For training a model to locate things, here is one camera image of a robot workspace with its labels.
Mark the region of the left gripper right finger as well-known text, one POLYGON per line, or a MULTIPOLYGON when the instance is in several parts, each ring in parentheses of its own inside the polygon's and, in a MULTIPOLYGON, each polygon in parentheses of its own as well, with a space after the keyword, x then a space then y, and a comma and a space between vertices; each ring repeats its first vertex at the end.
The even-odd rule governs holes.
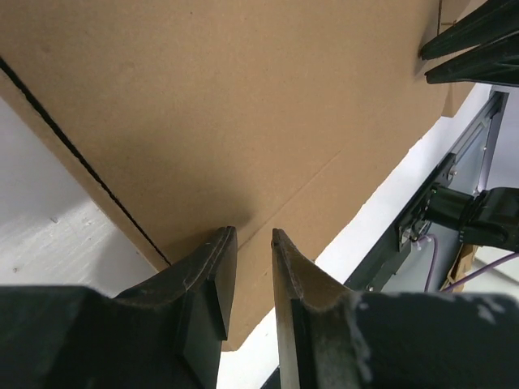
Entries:
POLYGON ((518 303, 488 293, 355 292, 272 232, 284 388, 515 388, 518 303))

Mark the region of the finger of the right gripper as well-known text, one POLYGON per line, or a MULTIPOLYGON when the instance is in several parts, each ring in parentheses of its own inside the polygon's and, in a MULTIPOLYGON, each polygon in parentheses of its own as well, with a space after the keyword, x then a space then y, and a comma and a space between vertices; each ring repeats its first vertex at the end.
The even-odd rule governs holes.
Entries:
POLYGON ((485 1, 420 49, 431 60, 463 49, 485 45, 518 31, 518 1, 485 1))
POLYGON ((429 84, 474 82, 518 85, 518 39, 503 38, 442 63, 425 73, 429 84))

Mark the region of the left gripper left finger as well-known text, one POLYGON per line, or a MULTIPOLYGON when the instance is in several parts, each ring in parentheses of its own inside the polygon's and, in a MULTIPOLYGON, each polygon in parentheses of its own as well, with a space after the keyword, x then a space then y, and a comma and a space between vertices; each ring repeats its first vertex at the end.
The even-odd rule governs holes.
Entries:
POLYGON ((238 239, 107 297, 84 286, 1 290, 4 388, 214 388, 234 299, 238 239))

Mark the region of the large cardboard box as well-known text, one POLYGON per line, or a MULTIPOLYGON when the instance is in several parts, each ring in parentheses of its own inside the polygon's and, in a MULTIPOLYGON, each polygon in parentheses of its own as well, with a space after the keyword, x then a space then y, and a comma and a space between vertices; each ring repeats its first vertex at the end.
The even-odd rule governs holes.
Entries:
POLYGON ((1 94, 162 269, 238 232, 225 350, 450 102, 420 48, 467 1, 4 1, 1 94))

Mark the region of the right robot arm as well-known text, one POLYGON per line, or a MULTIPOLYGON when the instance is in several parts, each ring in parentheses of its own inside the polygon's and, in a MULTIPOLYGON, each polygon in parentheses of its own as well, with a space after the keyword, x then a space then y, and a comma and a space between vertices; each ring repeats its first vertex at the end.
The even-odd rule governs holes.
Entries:
MULTIPOLYGON (((429 84, 475 82, 518 85, 518 3, 485 1, 452 27, 427 42, 424 60, 452 59, 425 74, 429 84)), ((518 250, 518 190, 498 187, 474 197, 439 186, 426 219, 456 230, 462 242, 518 250)))

